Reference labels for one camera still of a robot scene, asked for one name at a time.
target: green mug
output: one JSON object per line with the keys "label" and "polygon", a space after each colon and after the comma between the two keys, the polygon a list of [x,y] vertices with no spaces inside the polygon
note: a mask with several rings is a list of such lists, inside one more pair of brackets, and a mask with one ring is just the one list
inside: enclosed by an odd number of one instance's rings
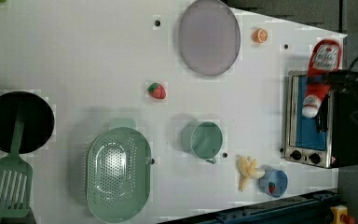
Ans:
{"label": "green mug", "polygon": [[223,145],[219,126],[209,121],[193,120],[182,131],[182,147],[198,158],[211,164],[216,163],[216,154]]}

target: round lid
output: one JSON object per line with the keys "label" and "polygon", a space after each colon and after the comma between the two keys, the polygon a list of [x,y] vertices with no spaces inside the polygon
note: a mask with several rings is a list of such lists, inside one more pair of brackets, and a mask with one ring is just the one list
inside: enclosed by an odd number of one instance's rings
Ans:
{"label": "round lid", "polygon": [[354,219],[354,217],[350,217],[348,215],[342,216],[341,221],[345,224],[356,224],[356,220]]}
{"label": "round lid", "polygon": [[304,106],[302,109],[302,115],[307,119],[313,119],[318,115],[318,109],[313,106]]}
{"label": "round lid", "polygon": [[54,115],[42,98],[25,91],[13,91],[0,96],[0,149],[10,151],[19,102],[24,106],[25,121],[20,153],[37,150],[53,133]]}
{"label": "round lid", "polygon": [[187,65],[203,75],[219,75],[237,59],[240,27],[232,11],[218,0],[198,0],[185,12],[179,48]]}

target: blue cup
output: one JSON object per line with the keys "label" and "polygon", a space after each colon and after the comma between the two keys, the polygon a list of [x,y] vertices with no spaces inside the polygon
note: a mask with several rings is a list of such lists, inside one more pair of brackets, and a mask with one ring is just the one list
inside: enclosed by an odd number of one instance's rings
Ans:
{"label": "blue cup", "polygon": [[260,190],[274,198],[281,197],[286,192],[287,185],[287,175],[281,170],[267,169],[259,179]]}

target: orange toy fruit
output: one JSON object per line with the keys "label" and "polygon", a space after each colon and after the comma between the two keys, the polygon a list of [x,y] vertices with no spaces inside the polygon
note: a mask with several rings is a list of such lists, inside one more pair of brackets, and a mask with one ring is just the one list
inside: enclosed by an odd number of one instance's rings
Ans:
{"label": "orange toy fruit", "polygon": [[256,43],[264,43],[269,38],[269,33],[264,29],[257,29],[253,33],[253,40]]}

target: green spatula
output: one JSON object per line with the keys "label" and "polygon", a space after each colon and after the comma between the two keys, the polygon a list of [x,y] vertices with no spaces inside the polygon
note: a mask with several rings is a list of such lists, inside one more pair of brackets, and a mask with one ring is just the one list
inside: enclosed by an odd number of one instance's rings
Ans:
{"label": "green spatula", "polygon": [[29,211],[33,169],[19,156],[24,121],[19,104],[10,152],[0,159],[0,217],[25,217]]}

